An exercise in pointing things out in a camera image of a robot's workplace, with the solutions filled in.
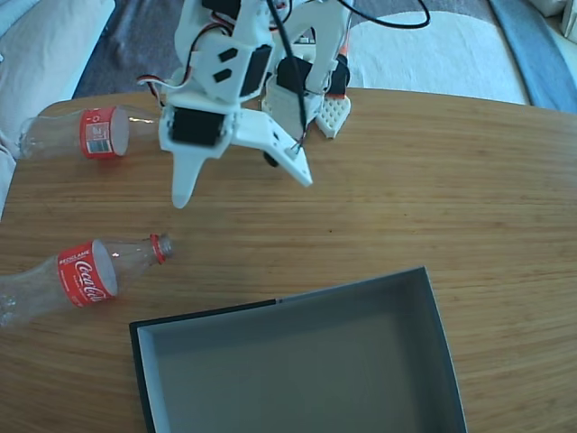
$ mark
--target white rug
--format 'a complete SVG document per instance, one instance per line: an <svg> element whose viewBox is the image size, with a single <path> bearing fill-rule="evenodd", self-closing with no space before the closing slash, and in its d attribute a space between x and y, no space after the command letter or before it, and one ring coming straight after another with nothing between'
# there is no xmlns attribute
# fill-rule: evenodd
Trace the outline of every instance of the white rug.
<svg viewBox="0 0 577 433"><path fill-rule="evenodd" d="M374 23L351 29L351 87L389 88L528 104L523 79L500 29L477 18L431 13L421 30L394 30ZM418 23L423 15L388 17Z"/></svg>

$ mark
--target white 3d-printed part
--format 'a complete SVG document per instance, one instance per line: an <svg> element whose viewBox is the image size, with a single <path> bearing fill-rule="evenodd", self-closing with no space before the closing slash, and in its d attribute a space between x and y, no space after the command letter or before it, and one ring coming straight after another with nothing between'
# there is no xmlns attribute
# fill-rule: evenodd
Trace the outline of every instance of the white 3d-printed part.
<svg viewBox="0 0 577 433"><path fill-rule="evenodd" d="M350 113L351 100L348 97L325 97L316 124L326 137L335 138Z"/></svg>
<svg viewBox="0 0 577 433"><path fill-rule="evenodd" d="M316 118L322 104L323 96L311 93L305 95L307 124ZM303 128L298 111L298 96L296 93L279 86L276 75L271 76L267 81L267 92L261 101L261 109L269 114L292 138L298 140L301 137Z"/></svg>

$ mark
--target gray box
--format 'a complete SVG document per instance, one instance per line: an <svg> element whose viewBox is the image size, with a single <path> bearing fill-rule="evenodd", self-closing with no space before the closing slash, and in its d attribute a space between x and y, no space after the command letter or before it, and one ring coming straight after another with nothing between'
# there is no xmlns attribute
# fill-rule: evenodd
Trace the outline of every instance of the gray box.
<svg viewBox="0 0 577 433"><path fill-rule="evenodd" d="M425 268L130 331L151 433L466 431Z"/></svg>

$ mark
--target plastic bottle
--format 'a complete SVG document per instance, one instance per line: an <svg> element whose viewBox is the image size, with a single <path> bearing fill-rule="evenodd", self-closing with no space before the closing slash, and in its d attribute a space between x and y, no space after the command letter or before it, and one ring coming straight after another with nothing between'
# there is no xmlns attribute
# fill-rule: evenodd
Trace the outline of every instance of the plastic bottle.
<svg viewBox="0 0 577 433"><path fill-rule="evenodd" d="M23 124L20 155L108 159L124 156L130 137L158 134L159 115L133 106L109 106L69 115L38 116Z"/></svg>
<svg viewBox="0 0 577 433"><path fill-rule="evenodd" d="M27 272L0 276L0 328L115 298L153 264L171 256L167 235L137 242L96 239Z"/></svg>

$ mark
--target wood grain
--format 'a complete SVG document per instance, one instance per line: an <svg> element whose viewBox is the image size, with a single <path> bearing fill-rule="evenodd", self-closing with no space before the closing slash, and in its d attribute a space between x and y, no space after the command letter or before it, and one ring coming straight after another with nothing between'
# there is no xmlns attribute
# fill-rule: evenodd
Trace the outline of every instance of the wood grain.
<svg viewBox="0 0 577 433"><path fill-rule="evenodd" d="M427 266L471 432L577 426L577 118L352 90L301 188L255 151L203 169L183 210L154 138L121 161L19 164L0 272L89 238L168 231L177 256L120 299L0 335L0 430L144 432L128 323ZM75 100L50 109L150 97Z"/></svg>

